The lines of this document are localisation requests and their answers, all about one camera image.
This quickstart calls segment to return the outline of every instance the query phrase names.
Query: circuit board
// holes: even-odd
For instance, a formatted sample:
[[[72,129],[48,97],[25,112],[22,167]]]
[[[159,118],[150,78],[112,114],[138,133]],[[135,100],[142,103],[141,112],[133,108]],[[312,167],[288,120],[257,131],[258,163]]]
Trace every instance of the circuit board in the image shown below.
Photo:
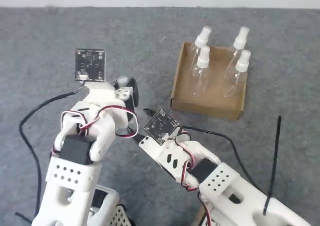
[[[75,80],[104,82],[105,51],[102,49],[77,49],[75,52]]]
[[[162,145],[166,139],[179,126],[179,124],[160,109],[144,126],[144,130],[159,144]]]

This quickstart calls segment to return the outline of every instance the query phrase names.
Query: wire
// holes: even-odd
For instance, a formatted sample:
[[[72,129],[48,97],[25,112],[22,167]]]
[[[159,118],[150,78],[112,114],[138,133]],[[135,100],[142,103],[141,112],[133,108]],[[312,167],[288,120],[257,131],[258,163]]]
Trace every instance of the wire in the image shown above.
[[[233,142],[233,140],[231,138],[229,138],[227,135],[224,135],[224,134],[221,134],[221,133],[217,133],[217,132],[214,132],[214,131],[209,131],[209,130],[203,130],[203,129],[199,129],[199,128],[196,128],[196,127],[192,127],[192,126],[186,126],[184,125],[183,126],[184,129],[189,129],[189,130],[195,130],[195,131],[199,131],[199,132],[203,132],[203,133],[207,133],[207,134],[212,134],[212,135],[216,135],[216,136],[220,136],[220,137],[223,137],[225,139],[227,139],[232,148],[233,148],[233,151],[234,151],[234,155],[235,155],[235,158],[236,160],[238,161],[242,171],[244,172],[245,176],[247,177],[247,179],[249,180],[249,182],[254,186],[256,187],[258,190],[260,190],[262,193],[263,191],[260,189],[260,187],[254,182],[254,180],[251,178],[250,174],[248,173],[248,171],[246,170],[245,166],[243,165],[240,157],[239,157],[239,154],[238,154],[238,151],[237,151],[237,148]]]
[[[74,111],[74,110],[66,110],[66,111],[62,112],[62,113],[61,113],[61,117],[60,117],[61,130],[63,129],[64,117],[65,117],[66,114],[79,115],[79,116],[82,118],[84,124],[80,125],[80,132],[79,132],[79,134],[81,134],[81,131],[82,131],[82,130],[81,130],[81,127],[82,127],[83,125],[86,125],[86,124],[88,123],[85,115],[84,115],[83,113],[81,113],[81,112]],[[85,129],[84,135],[85,135],[85,136],[88,135],[88,129]]]
[[[279,149],[279,138],[280,138],[280,128],[281,128],[281,115],[278,116],[278,122],[276,125],[276,135],[275,135],[275,143],[274,143],[274,154],[273,154],[273,166],[272,166],[272,174],[270,180],[270,187],[268,191],[268,195],[265,201],[265,205],[263,208],[263,215],[265,216],[267,213],[267,208],[269,205],[270,198],[272,197],[272,192],[274,189],[275,177],[276,177],[276,169],[277,169],[277,160],[278,160],[278,149]]]
[[[120,137],[120,138],[127,138],[127,139],[128,139],[128,138],[133,138],[134,136],[136,136],[136,135],[138,134],[138,131],[139,131],[139,123],[138,123],[137,115],[136,115],[133,111],[131,111],[131,110],[125,108],[125,107],[118,106],[118,105],[108,105],[108,106],[102,107],[102,108],[98,111],[98,113],[97,113],[96,117],[94,118],[94,120],[91,121],[91,122],[89,122],[89,123],[87,123],[87,124],[85,124],[85,125],[83,125],[82,127],[80,127],[80,130],[83,131],[83,130],[86,130],[86,129],[88,129],[89,127],[91,127],[91,125],[93,125],[93,124],[100,118],[100,115],[99,115],[99,114],[100,114],[102,111],[104,111],[104,110],[111,110],[111,109],[121,110],[121,111],[124,111],[124,112],[126,112],[126,113],[129,113],[129,114],[133,115],[134,120],[135,120],[135,124],[136,124],[136,131],[134,131],[134,132],[132,132],[132,133],[128,133],[127,135],[120,135],[120,134],[118,134],[118,133],[116,132],[115,134],[116,134],[118,137]]]
[[[41,188],[42,188],[42,174],[41,174],[41,167],[40,167],[40,163],[39,163],[39,159],[34,151],[34,148],[32,147],[31,143],[29,142],[29,140],[27,139],[25,133],[24,133],[24,129],[23,126],[24,124],[28,121],[28,119],[30,119],[30,117],[36,113],[38,110],[40,110],[41,108],[43,108],[44,106],[56,101],[56,100],[61,100],[64,99],[68,96],[71,95],[75,95],[77,94],[85,85],[85,82],[82,83],[81,87],[79,89],[77,89],[76,91],[72,91],[69,93],[65,93],[62,95],[58,95],[56,97],[53,97],[49,100],[46,100],[45,102],[43,102],[42,104],[38,105],[36,108],[34,108],[32,111],[30,111],[19,123],[19,133],[23,139],[23,141],[25,142],[26,146],[29,148],[34,161],[35,161],[35,166],[36,166],[36,170],[37,170],[37,191],[36,191],[36,204],[35,204],[35,210],[34,210],[34,217],[37,216],[37,214],[39,213],[39,209],[40,209],[40,200],[41,200]],[[29,220],[27,217],[23,216],[22,214],[16,212],[15,215],[21,217],[22,219],[24,219],[27,222],[31,222],[31,220]]]
[[[202,206],[204,207],[207,225],[208,225],[208,226],[211,226],[211,216],[210,216],[210,212],[209,212],[209,209],[208,209],[208,207],[206,206],[206,204],[201,200],[201,198],[200,198],[200,192],[198,192],[197,198],[200,200]]]

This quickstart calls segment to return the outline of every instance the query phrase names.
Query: white spray nozzle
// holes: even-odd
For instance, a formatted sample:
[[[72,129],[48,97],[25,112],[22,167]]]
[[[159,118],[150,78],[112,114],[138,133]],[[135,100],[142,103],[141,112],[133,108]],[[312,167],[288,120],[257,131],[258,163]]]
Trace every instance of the white spray nozzle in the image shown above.
[[[235,47],[235,49],[238,50],[243,50],[246,46],[246,42],[247,42],[247,36],[249,33],[249,28],[242,26],[240,28],[239,34],[236,37],[236,39],[234,40],[233,46]]]
[[[209,55],[210,55],[210,47],[204,46],[201,47],[200,54],[197,60],[197,67],[199,68],[207,68],[209,66]]]
[[[240,58],[235,65],[235,69],[238,72],[246,72],[249,66],[251,52],[249,50],[243,50],[241,52]]]
[[[204,47],[209,39],[211,33],[211,28],[209,26],[204,26],[201,33],[195,39],[195,45],[199,48]]]

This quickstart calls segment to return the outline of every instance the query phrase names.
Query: open cardboard box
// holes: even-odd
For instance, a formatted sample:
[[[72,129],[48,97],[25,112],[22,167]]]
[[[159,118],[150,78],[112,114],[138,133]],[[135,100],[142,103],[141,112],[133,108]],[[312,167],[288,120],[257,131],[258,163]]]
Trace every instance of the open cardboard box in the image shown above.
[[[225,87],[223,81],[228,66],[227,59],[231,52],[227,48],[210,46],[209,77],[211,82],[207,91],[195,97],[192,94],[195,80],[191,75],[190,46],[191,43],[184,42],[181,47],[171,93],[171,108],[232,121],[237,120],[244,110],[246,84],[241,94],[234,97],[225,98],[222,93]]]

